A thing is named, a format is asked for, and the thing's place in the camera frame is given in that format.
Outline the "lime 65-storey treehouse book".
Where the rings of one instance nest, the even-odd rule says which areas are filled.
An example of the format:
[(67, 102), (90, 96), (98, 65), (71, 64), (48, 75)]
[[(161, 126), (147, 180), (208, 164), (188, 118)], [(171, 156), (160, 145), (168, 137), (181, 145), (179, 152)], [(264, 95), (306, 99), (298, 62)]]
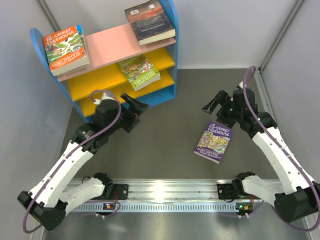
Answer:
[(161, 79), (160, 72), (144, 54), (119, 61), (116, 66), (135, 91)]

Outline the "purple 52-storey treehouse book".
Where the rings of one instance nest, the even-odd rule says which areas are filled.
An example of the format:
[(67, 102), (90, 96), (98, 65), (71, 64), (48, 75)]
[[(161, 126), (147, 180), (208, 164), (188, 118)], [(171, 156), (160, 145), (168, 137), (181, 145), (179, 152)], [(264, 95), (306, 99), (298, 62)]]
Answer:
[(221, 124), (211, 121), (203, 132), (194, 153), (219, 164), (226, 148), (234, 134), (234, 131)]

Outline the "dark two cities book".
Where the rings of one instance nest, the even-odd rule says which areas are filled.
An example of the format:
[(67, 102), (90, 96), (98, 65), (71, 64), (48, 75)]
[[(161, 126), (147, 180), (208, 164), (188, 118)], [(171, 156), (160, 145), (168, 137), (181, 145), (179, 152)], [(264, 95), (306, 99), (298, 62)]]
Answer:
[(176, 36), (176, 29), (158, 0), (124, 10), (140, 45), (147, 45)]

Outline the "orange 78-storey treehouse book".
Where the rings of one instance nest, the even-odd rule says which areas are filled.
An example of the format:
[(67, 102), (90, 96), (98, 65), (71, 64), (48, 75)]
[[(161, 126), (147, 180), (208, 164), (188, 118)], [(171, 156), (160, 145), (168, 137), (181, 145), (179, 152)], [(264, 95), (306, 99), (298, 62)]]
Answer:
[(48, 65), (54, 76), (64, 75), (90, 64), (87, 46), (84, 48), (76, 25), (42, 39)]

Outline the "light blue 26-storey book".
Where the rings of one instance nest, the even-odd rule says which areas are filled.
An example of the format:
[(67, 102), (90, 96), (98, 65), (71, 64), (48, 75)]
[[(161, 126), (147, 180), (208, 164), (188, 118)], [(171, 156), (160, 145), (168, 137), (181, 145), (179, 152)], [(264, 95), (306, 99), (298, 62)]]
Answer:
[(86, 48), (85, 36), (84, 36), (84, 33), (83, 33), (82, 26), (80, 24), (76, 25), (76, 29), (78, 31), (78, 34), (79, 34), (79, 37), (80, 37), (80, 40), (82, 42), (83, 47)]

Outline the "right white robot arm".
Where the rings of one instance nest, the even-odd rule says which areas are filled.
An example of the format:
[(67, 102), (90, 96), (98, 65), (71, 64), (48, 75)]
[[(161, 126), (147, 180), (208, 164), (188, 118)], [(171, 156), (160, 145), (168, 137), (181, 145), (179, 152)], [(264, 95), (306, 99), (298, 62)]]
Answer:
[(211, 114), (220, 106), (217, 121), (231, 129), (235, 124), (248, 134), (266, 156), (280, 184), (247, 171), (233, 180), (238, 198), (254, 195), (270, 204), (286, 223), (320, 212), (320, 184), (307, 174), (284, 142), (276, 121), (259, 111), (251, 89), (236, 89), (232, 95), (221, 90), (202, 110)]

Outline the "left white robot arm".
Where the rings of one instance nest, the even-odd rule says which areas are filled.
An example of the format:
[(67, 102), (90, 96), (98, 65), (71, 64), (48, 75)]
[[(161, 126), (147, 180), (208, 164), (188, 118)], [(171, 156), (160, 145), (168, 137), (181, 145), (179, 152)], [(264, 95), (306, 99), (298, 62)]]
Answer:
[(28, 216), (40, 227), (52, 231), (78, 206), (95, 198), (107, 199), (113, 194), (114, 182), (102, 172), (70, 190), (66, 187), (82, 166), (108, 143), (112, 134), (119, 129), (130, 133), (150, 106), (122, 93), (120, 97), (128, 104), (125, 107), (110, 91), (101, 93), (100, 99), (92, 100), (96, 107), (90, 121), (76, 130), (52, 169), (31, 190), (18, 195), (17, 200), (26, 209), (22, 224), (25, 233), (32, 233), (27, 229)]

